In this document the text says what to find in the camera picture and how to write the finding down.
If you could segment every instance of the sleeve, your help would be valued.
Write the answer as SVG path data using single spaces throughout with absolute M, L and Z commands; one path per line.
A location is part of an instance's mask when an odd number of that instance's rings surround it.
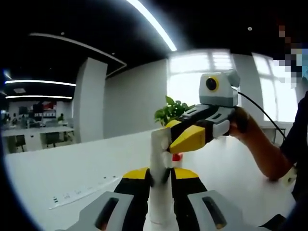
M 293 126 L 280 147 L 281 152 L 292 164 L 296 163 L 308 150 L 307 129 L 308 91 L 305 97 L 299 102 Z
M 305 194 L 296 203 L 292 212 L 289 214 L 286 221 L 277 229 L 278 231 L 298 230 L 298 227 L 305 227 L 307 225 L 308 212 L 308 195 Z

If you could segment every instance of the window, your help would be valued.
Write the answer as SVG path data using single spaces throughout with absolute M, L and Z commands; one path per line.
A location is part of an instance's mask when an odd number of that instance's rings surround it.
M 253 54 L 260 75 L 263 106 L 271 119 L 280 122 L 294 122 L 297 112 L 296 82 L 291 70 L 283 61 Z
M 231 57 L 228 52 L 212 52 L 212 57 L 216 70 L 232 69 Z
M 206 53 L 203 54 L 189 54 L 170 59 L 170 72 L 187 73 L 209 70 L 209 59 Z
M 179 74 L 169 77 L 168 96 L 187 105 L 199 104 L 199 87 L 202 73 Z
M 167 94 L 188 105 L 199 104 L 200 77 L 233 68 L 227 51 L 203 51 L 170 57 Z

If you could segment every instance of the office chair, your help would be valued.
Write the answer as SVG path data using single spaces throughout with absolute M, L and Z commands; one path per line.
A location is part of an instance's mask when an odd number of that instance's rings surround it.
M 20 135 L 20 136 L 16 136 L 16 147 L 19 147 L 21 146 L 21 149 L 24 151 L 24 145 L 26 144 L 26 141 L 25 141 L 25 136 L 24 135 Z
M 60 142 L 60 133 L 59 132 L 49 132 L 46 133 L 46 144 L 48 145 L 52 144 L 53 147 L 56 147 L 56 143 Z

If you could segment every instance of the potted plant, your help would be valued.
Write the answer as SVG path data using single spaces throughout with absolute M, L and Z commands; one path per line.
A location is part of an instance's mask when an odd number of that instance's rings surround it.
M 188 106 L 179 100 L 174 101 L 172 98 L 166 96 L 167 105 L 155 112 L 155 122 L 159 122 L 162 126 L 166 126 L 171 120 L 179 118 L 184 112 L 195 107 L 195 105 Z M 182 159 L 181 154 L 174 154 L 173 161 Z

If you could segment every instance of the yellow stripe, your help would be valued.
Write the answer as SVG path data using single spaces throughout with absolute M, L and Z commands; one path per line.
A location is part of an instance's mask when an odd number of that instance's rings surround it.
M 205 128 L 192 125 L 170 145 L 173 154 L 198 150 L 205 145 Z
M 196 173 L 194 173 L 194 172 L 192 172 L 188 169 L 175 167 L 174 170 L 175 170 L 175 176 L 176 176 L 177 180 L 178 179 L 189 179 L 189 178 L 198 178 L 199 177 Z
M 180 122 L 179 121 L 177 121 L 177 120 L 171 120 L 169 123 L 167 123 L 167 125 L 165 126 L 166 128 L 171 128 L 171 127 L 173 127 L 174 125 L 177 125 L 177 124 L 179 124 Z
M 123 178 L 128 178 L 128 179 L 142 179 L 144 180 L 145 178 L 145 173 L 148 170 L 148 167 L 132 170 L 128 173 L 126 173 Z

